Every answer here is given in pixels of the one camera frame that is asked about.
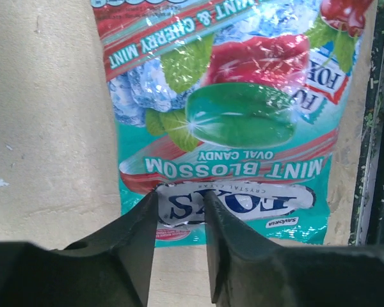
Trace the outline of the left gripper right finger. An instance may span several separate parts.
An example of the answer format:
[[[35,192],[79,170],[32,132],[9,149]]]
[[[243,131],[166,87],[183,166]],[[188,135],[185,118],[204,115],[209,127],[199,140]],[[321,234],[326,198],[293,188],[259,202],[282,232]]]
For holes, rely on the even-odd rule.
[[[384,306],[384,245],[281,246],[204,198],[216,306]]]

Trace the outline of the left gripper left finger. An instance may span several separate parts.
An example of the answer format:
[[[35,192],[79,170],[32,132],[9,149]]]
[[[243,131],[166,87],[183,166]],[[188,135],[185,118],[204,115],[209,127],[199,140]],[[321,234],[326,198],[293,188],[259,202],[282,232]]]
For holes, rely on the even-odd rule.
[[[0,242],[0,306],[146,306],[157,193],[65,249]]]

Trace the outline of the teal Fox's candy bag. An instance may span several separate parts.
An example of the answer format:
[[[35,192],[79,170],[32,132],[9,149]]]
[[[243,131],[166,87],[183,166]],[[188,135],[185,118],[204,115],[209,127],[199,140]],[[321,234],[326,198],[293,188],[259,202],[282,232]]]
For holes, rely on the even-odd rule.
[[[322,244],[333,149],[371,1],[92,1],[122,213],[156,191],[156,246],[205,243],[204,196]]]

